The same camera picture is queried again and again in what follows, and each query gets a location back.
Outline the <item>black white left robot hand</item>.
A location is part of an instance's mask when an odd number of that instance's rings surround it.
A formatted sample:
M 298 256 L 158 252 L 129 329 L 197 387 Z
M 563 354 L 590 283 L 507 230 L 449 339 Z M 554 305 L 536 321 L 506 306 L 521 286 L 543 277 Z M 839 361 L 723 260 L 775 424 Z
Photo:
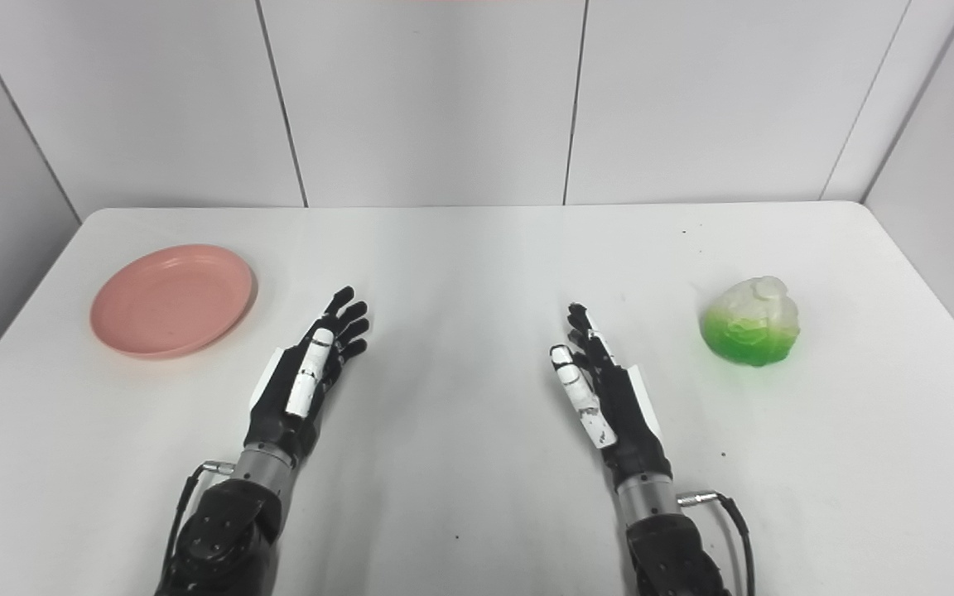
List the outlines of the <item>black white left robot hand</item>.
M 311 455 L 330 389 L 347 362 L 367 350 L 368 309 L 352 286 L 340 288 L 299 343 L 273 359 L 250 408 L 247 448 L 273 450 L 292 468 Z

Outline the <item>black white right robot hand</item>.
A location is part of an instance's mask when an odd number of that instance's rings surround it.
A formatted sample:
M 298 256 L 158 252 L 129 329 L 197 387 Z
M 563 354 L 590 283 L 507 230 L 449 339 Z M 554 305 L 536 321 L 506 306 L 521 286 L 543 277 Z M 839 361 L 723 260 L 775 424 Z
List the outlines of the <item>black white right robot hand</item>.
M 550 348 L 552 368 L 587 437 L 612 472 L 614 486 L 641 476 L 672 478 L 658 430 L 643 414 L 646 387 L 639 370 L 617 362 L 585 305 L 571 303 L 566 320 L 571 344 Z

